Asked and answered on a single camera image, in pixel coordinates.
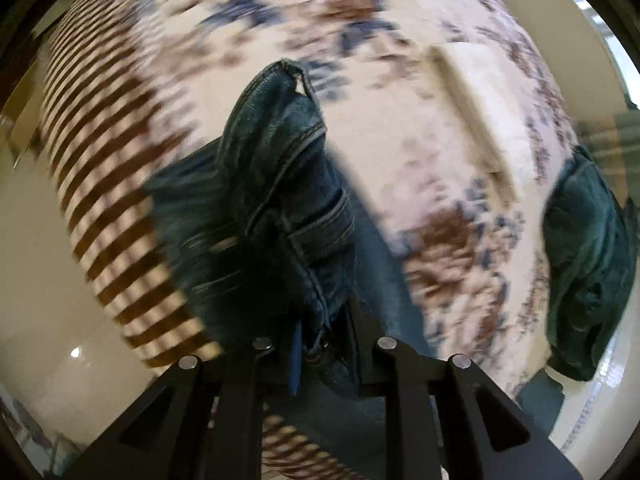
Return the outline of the dark teal folded garment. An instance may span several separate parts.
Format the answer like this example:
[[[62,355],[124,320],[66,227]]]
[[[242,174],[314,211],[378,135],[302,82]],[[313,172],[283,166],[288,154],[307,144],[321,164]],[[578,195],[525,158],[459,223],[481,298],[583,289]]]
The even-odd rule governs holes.
[[[537,204],[532,287],[518,315],[518,338],[530,337],[520,408],[551,431],[565,400],[551,367],[575,382],[596,374],[626,310],[636,279],[638,214],[620,203],[588,150],[577,145]]]

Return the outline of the grey-green window curtain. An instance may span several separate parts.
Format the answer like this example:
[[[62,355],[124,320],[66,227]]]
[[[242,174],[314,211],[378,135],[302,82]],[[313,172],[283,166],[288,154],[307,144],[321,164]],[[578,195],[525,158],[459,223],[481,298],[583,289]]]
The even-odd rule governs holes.
[[[604,172],[639,173],[638,110],[578,122],[578,136]]]

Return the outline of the floral fleece bed blanket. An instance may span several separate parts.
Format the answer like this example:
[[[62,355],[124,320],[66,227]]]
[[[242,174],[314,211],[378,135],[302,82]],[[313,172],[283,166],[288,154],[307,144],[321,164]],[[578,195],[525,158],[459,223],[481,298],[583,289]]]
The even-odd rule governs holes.
[[[262,461],[400,479],[378,337],[548,388],[575,135],[502,0],[73,0],[40,127],[73,254],[154,375],[263,341]]]

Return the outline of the dark blue denim jeans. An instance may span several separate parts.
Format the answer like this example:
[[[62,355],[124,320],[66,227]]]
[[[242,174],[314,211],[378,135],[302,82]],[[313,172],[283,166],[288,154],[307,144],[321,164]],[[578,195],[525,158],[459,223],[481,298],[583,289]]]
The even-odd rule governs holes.
[[[268,338],[273,413],[321,451],[381,479],[384,403],[357,394],[348,304],[422,354],[431,349],[400,259],[326,149],[302,66],[245,88],[222,136],[146,181],[175,286],[224,351]]]

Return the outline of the cream folded cloth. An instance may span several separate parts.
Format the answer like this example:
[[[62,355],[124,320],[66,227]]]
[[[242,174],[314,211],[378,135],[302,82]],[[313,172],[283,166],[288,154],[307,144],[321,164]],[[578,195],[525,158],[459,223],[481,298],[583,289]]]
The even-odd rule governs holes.
[[[468,126],[475,159],[495,182],[500,200],[524,200],[535,181],[525,116],[503,71],[500,56],[486,44],[452,42],[432,49],[445,87]]]

